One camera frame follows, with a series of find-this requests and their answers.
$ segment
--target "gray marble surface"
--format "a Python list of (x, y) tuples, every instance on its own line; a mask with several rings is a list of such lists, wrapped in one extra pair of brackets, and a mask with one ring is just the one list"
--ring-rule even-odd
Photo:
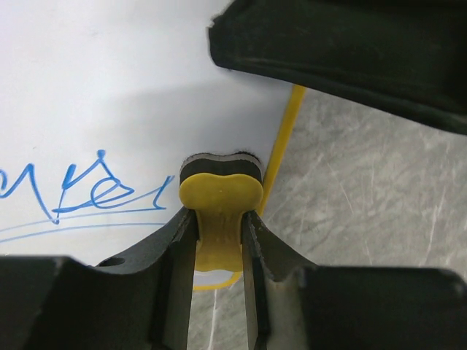
[[(323, 265), (467, 277), (467, 136), (308, 91), (263, 220)], [(194, 292), (190, 350), (246, 350), (243, 283)]]

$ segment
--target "yellow rubber piece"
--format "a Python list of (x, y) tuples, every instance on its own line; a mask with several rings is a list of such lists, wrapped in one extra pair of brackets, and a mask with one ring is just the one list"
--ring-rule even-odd
[(200, 173), (180, 185), (180, 200), (196, 212), (199, 240), (195, 269), (241, 272), (242, 216), (258, 208), (263, 185), (251, 176)]
[[(282, 118), (282, 124), (280, 126), (279, 133), (277, 134), (276, 142), (274, 143), (271, 157), (269, 159), (269, 164), (266, 169), (266, 175), (264, 176), (263, 199), (261, 200), (261, 203), (257, 210), (259, 215), (263, 215), (266, 203), (269, 199), (269, 194), (272, 190), (274, 181), (277, 176), (277, 172), (279, 171), (280, 164), (284, 157), (285, 150), (287, 148), (287, 143), (292, 133), (295, 121), (297, 119), (298, 112), (300, 111), (301, 102), (303, 101), (305, 92), (305, 87), (300, 85), (293, 86), (292, 93), (290, 94), (290, 99), (287, 104), (287, 108), (285, 109), (285, 113)], [(194, 286), (193, 290), (201, 291), (225, 288), (237, 282), (241, 276), (242, 271), (235, 272), (232, 274), (232, 277), (228, 281), (219, 284), (212, 284), (209, 286)]]

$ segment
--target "blue signature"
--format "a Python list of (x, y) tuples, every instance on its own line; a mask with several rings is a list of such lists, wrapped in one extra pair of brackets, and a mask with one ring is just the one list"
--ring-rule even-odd
[[(73, 217), (86, 217), (86, 216), (94, 216), (94, 215), (100, 215), (100, 214), (117, 214), (117, 213), (123, 213), (123, 212), (137, 212), (137, 211), (149, 211), (149, 210), (164, 210), (166, 209), (165, 207), (159, 206), (158, 205), (158, 200), (160, 196), (162, 195), (163, 191), (167, 188), (167, 186), (172, 182), (174, 179), (174, 176), (167, 176), (163, 182), (163, 184), (160, 187), (157, 187), (154, 190), (151, 190), (149, 192), (146, 192), (142, 195), (137, 195), (137, 196), (132, 196), (135, 193), (135, 189), (132, 187), (129, 187), (127, 185), (124, 185), (120, 179), (118, 179), (109, 169), (109, 166), (105, 163), (104, 157), (105, 157), (105, 151), (100, 149), (97, 151), (97, 160), (89, 166), (86, 170), (84, 170), (81, 174), (75, 174), (77, 166), (76, 164), (71, 164), (68, 169), (66, 170), (65, 177), (63, 178), (62, 184), (61, 184), (61, 196), (58, 201), (58, 206), (54, 209), (48, 209), (46, 206), (44, 200), (42, 199), (41, 193), (39, 191), (39, 188), (37, 186), (36, 182), (36, 177), (34, 173), (34, 164), (29, 163), (23, 170), (23, 172), (20, 174), (20, 176), (16, 179), (16, 181), (11, 185), (11, 187), (7, 190), (8, 187), (8, 176), (6, 171), (0, 169), (0, 199), (5, 199), (10, 197), (15, 190), (18, 188), (18, 186), (23, 182), (23, 180), (28, 177), (28, 180), (31, 184), (31, 189), (34, 192), (34, 195), (37, 199), (37, 203), (39, 204), (41, 210), (44, 212), (45, 216), (47, 217), (47, 220), (40, 221), (40, 222), (31, 222), (29, 224), (24, 224), (24, 225), (18, 225), (14, 227), (9, 227), (3, 230), (0, 230), (0, 232), (3, 232), (5, 230), (11, 230), (13, 228), (19, 228), (23, 226), (29, 226), (29, 225), (34, 225), (34, 224), (39, 224), (42, 222), (52, 222), (55, 225), (58, 225), (61, 221), (61, 219), (71, 219)], [(73, 186), (75, 186), (78, 182), (82, 181), (91, 171), (101, 168), (105, 172), (105, 177), (103, 179), (100, 179), (95, 183), (91, 190), (90, 190), (90, 197), (88, 201), (85, 201), (83, 203), (80, 203), (75, 206), (63, 206), (63, 201), (66, 197), (67, 191), (69, 191)], [(109, 198), (112, 192), (119, 190), (123, 190), (124, 192), (119, 194), (119, 195), (113, 195)], [(112, 211), (109, 209), (115, 209), (118, 207), (125, 206), (129, 203), (133, 203), (137, 200), (140, 200), (142, 198), (146, 198), (148, 196), (154, 195), (153, 198), (153, 207), (152, 208), (145, 208), (145, 209), (130, 209), (130, 210), (119, 210), (119, 211)], [(64, 218), (61, 218), (61, 214), (66, 214), (66, 213), (72, 213), (73, 211), (77, 211), (79, 209), (83, 208), (88, 208), (88, 207), (94, 207), (97, 209), (101, 209), (104, 211), (104, 213), (91, 213), (91, 214), (82, 214), (82, 215), (74, 215), (74, 216), (67, 216)], [(141, 223), (141, 224), (132, 224), (132, 225), (161, 225), (160, 223)]]

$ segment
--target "yellow tab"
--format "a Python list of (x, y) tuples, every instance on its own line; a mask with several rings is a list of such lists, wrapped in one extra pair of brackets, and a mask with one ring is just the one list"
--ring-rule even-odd
[(259, 206), (261, 183), (245, 174), (200, 173), (182, 182), (179, 195), (198, 219), (195, 269), (242, 271), (242, 216)]

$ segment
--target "blue ink writing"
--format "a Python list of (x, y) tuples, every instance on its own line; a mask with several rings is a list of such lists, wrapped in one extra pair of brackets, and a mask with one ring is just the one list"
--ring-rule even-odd
[[(158, 200), (162, 195), (166, 187), (172, 182), (174, 176), (167, 176), (163, 184), (160, 187), (155, 188), (149, 192), (146, 192), (141, 195), (132, 196), (135, 193), (135, 189), (124, 185), (120, 179), (118, 179), (109, 169), (109, 166), (104, 161), (105, 151), (100, 149), (97, 151), (97, 160), (81, 174), (75, 176), (76, 164), (71, 164), (66, 170), (65, 177), (61, 184), (61, 196), (58, 201), (58, 206), (55, 209), (49, 210), (45, 205), (44, 200), (40, 194), (38, 185), (36, 183), (36, 177), (34, 173), (34, 164), (29, 163), (21, 173), (21, 175), (16, 179), (16, 181), (11, 185), (7, 190), (8, 185), (8, 176), (6, 171), (0, 169), (0, 199), (10, 197), (17, 187), (23, 182), (23, 180), (28, 177), (31, 189), (37, 199), (41, 210), (44, 212), (45, 216), (58, 225), (60, 223), (60, 214), (70, 213), (79, 209), (94, 207), (101, 210), (114, 209), (121, 206), (124, 206), (129, 203), (133, 203), (142, 198), (154, 195), (153, 199), (153, 208), (152, 210), (164, 210), (165, 207), (158, 205)], [(77, 204), (75, 206), (63, 206), (63, 201), (66, 197), (66, 193), (78, 182), (82, 181), (89, 173), (91, 173), (96, 168), (101, 168), (104, 170), (106, 176), (103, 179), (100, 179), (95, 183), (90, 190), (90, 198), (84, 203)], [(111, 184), (109, 188), (104, 191), (99, 191), (104, 185)], [(106, 196), (111, 195), (112, 192), (116, 190), (123, 190), (124, 192), (119, 195), (114, 195), (110, 198)]]

